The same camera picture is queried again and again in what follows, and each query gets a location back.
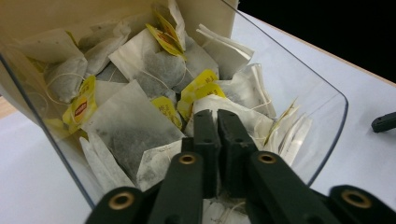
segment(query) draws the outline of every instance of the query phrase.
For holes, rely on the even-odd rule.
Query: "lipton tea bag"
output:
[[[311,125],[312,119],[306,114],[302,114],[288,130],[279,146],[279,155],[289,166],[292,166]]]
[[[96,133],[88,133],[88,140],[80,137],[85,158],[98,179],[103,193],[120,187],[134,187],[131,179],[122,171],[107,146]]]
[[[12,46],[26,57],[42,63],[62,63],[69,58],[83,56],[74,39],[63,29],[49,30],[27,37]]]
[[[216,83],[231,101],[269,118],[276,117],[271,97],[262,82],[262,66],[259,63],[247,65],[235,73],[232,80],[218,80]]]
[[[12,46],[31,61],[44,66],[41,72],[52,101],[69,104],[77,96],[79,85],[86,76],[87,60],[69,33],[54,29],[23,39]]]
[[[134,36],[109,58],[129,81],[137,80],[150,99],[172,90],[186,70],[182,58],[161,51],[149,29]]]
[[[44,79],[50,99],[58,104],[69,104],[78,95],[86,68],[87,60],[83,57],[48,64],[44,70]]]
[[[219,79],[230,80],[244,68],[254,54],[254,50],[237,43],[230,38],[218,35],[200,24],[197,32],[205,38],[202,47],[219,65]]]
[[[98,107],[82,127],[97,133],[136,185],[144,151],[181,140],[184,134],[149,101],[132,80]]]
[[[192,113],[196,114],[206,109],[212,111],[213,120],[215,122],[218,117],[217,111],[219,109],[235,113],[241,119],[247,133],[252,137],[252,139],[261,140],[262,142],[268,136],[270,129],[274,124],[274,121],[264,114],[236,104],[227,98],[218,97],[217,95],[208,95],[195,101]],[[193,123],[193,116],[191,116],[184,131],[188,136],[193,136]]]
[[[181,93],[195,78],[206,69],[214,72],[219,79],[219,66],[206,51],[198,45],[194,39],[186,35],[186,51],[184,55],[186,61],[186,72],[179,83],[173,88],[177,93]]]
[[[283,114],[277,119],[274,126],[271,128],[269,135],[263,142],[263,150],[280,153],[280,145],[295,122],[299,106],[295,106],[294,102],[286,109]]]
[[[143,153],[136,175],[137,186],[145,191],[165,178],[172,158],[181,151],[181,140]]]

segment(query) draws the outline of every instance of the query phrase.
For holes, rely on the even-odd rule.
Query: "white surface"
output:
[[[345,128],[312,188],[366,189],[396,210],[396,130],[371,122],[396,111],[396,88],[247,15],[349,101]],[[0,223],[84,223],[91,208],[40,128],[17,112],[0,119]]]

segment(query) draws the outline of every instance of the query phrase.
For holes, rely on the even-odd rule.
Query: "brass insert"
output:
[[[129,207],[134,203],[134,195],[128,191],[124,191],[114,195],[108,202],[108,206],[114,210],[121,210]]]
[[[259,161],[271,164],[276,162],[276,158],[271,154],[262,153],[259,155]]]
[[[180,158],[178,158],[178,161],[180,161],[180,163],[189,165],[195,163],[195,157],[192,155],[183,155]]]
[[[369,208],[372,206],[370,199],[357,190],[346,189],[341,193],[341,197],[347,203],[359,208]]]

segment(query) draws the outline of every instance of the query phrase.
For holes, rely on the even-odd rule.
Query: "yellow tag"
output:
[[[157,17],[158,21],[160,22],[161,27],[163,28],[163,31],[172,36],[176,40],[176,45],[180,52],[184,52],[183,48],[181,47],[180,40],[178,39],[177,33],[173,25],[166,20],[166,18],[161,15],[161,13],[154,9],[154,15]]]
[[[177,116],[172,101],[164,96],[158,97],[151,101],[167,118],[169,118],[180,130],[182,128],[181,120]]]
[[[208,95],[217,95],[222,98],[225,98],[224,92],[221,90],[221,87],[216,83],[207,83],[202,88],[195,91],[195,100],[204,98]]]
[[[69,125],[69,132],[74,133],[96,111],[95,76],[89,76],[81,85],[79,95],[63,115],[64,123]]]
[[[170,53],[172,55],[175,55],[175,56],[180,55],[181,57],[183,57],[184,60],[187,60],[186,56],[183,53],[183,51],[178,48],[177,41],[172,36],[170,36],[169,34],[167,34],[165,32],[162,32],[162,31],[156,29],[155,27],[153,27],[150,24],[146,24],[146,26],[148,27],[148,29],[151,32],[151,34],[154,35],[154,37],[158,41],[158,43],[160,43],[160,45],[166,51],[168,51],[168,53]]]
[[[72,41],[76,45],[76,47],[78,47],[78,43],[77,43],[76,39],[74,38],[73,34],[70,31],[65,31],[65,32],[70,36],[70,38],[72,39]]]
[[[183,95],[186,97],[188,95],[188,92],[194,92],[199,87],[204,86],[205,84],[213,82],[215,80],[219,80],[215,72],[210,69],[204,70],[187,87],[184,88],[184,90],[181,92],[181,98],[183,98]]]

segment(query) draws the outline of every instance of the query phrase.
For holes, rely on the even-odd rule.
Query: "clear plastic container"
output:
[[[179,0],[188,34],[201,43],[195,29],[202,23],[218,34],[255,50],[250,63],[262,65],[265,89],[280,115],[290,103],[300,106],[313,120],[308,136],[292,165],[309,186],[331,156],[347,116],[346,97],[306,66],[275,40],[248,21],[237,10],[237,1]],[[120,19],[149,10],[151,1],[8,1],[0,3],[0,93],[23,114],[40,125],[64,162],[70,175],[91,206],[102,192],[85,160],[78,137],[62,139],[62,132],[47,118],[61,118],[63,105],[48,99],[45,85],[34,78],[37,71],[15,49],[14,39],[23,39],[54,28],[71,31],[76,39],[85,35],[90,24]]]

